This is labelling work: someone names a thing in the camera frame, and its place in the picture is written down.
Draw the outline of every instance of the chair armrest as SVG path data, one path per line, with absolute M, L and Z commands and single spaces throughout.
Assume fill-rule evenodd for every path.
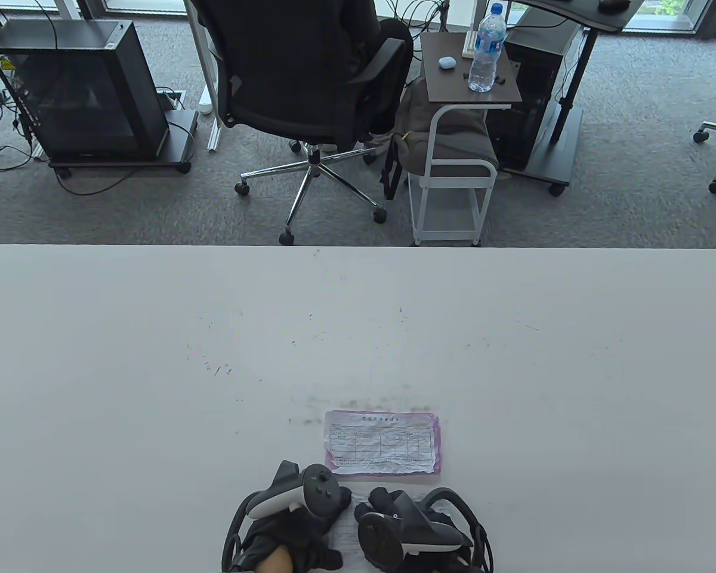
M 393 61 L 393 57 L 403 49 L 403 40 L 387 38 L 379 51 L 372 57 L 369 65 L 361 73 L 351 79 L 348 84 L 368 84 L 377 79 L 380 73 Z

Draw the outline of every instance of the vr controller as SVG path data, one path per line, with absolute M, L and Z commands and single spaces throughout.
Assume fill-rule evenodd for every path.
M 472 540 L 455 527 L 431 521 L 426 512 L 438 500 L 448 500 L 470 526 Z M 493 571 L 493 554 L 484 527 L 456 492 L 448 488 L 433 489 L 423 500 L 414 502 L 404 491 L 389 494 L 377 488 L 367 504 L 355 510 L 358 541 L 366 561 L 385 573 L 394 573 L 405 556 L 420 552 L 448 553 L 472 548 L 471 567 L 486 573 Z M 488 552 L 488 561 L 484 554 Z
M 241 546 L 239 532 L 245 516 L 261 519 L 279 511 L 295 511 L 303 507 L 314 516 L 324 518 L 333 515 L 340 502 L 340 485 L 328 467 L 312 464 L 300 472 L 297 464 L 282 461 L 270 487 L 249 494 L 236 510 L 225 538 L 221 570 L 230 571 Z
M 270 488 L 246 505 L 246 515 L 259 519 L 289 509 L 305 507 L 316 517 L 333 514 L 340 505 L 340 485 L 326 466 L 312 464 L 302 473 L 297 464 L 282 461 Z

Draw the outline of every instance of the black pants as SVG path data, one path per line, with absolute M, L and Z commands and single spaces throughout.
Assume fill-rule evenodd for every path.
M 379 110 L 369 129 L 372 134 L 385 134 L 396 124 L 396 112 L 401 103 L 403 87 L 408 81 L 408 69 L 413 59 L 413 40 L 403 22 L 390 18 L 379 21 L 379 27 L 379 35 L 366 44 L 368 61 L 376 55 L 388 38 L 403 40 L 404 49 L 397 66 L 388 69 L 385 74 L 385 84 L 382 86 L 382 94 L 379 98 Z

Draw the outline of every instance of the keyboard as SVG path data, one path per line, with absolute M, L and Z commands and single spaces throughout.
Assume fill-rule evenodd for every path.
M 461 57 L 472 60 L 475 57 L 475 42 L 477 41 L 477 30 L 469 30 L 464 39 L 464 49 L 461 50 Z

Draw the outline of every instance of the pink paper border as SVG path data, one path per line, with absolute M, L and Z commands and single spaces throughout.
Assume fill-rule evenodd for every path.
M 397 474 L 337 474 L 340 477 L 349 478 L 350 476 L 385 476 L 385 475 L 440 475 L 440 469 L 442 468 L 443 462 L 443 451 L 442 442 L 440 441 L 440 418 L 438 418 L 432 412 L 368 412 L 366 410 L 354 410 L 354 409 L 333 409 L 329 412 L 344 412 L 348 414 L 377 414 L 377 415 L 398 415 L 402 418 L 418 418 L 427 417 L 432 419 L 432 431 L 435 434 L 435 465 L 433 466 L 432 472 L 400 472 Z M 328 432 L 329 429 L 326 424 L 323 424 L 323 431 Z M 339 469 L 339 466 L 334 464 L 334 456 L 331 455 L 329 450 L 326 451 L 326 467 L 334 470 Z

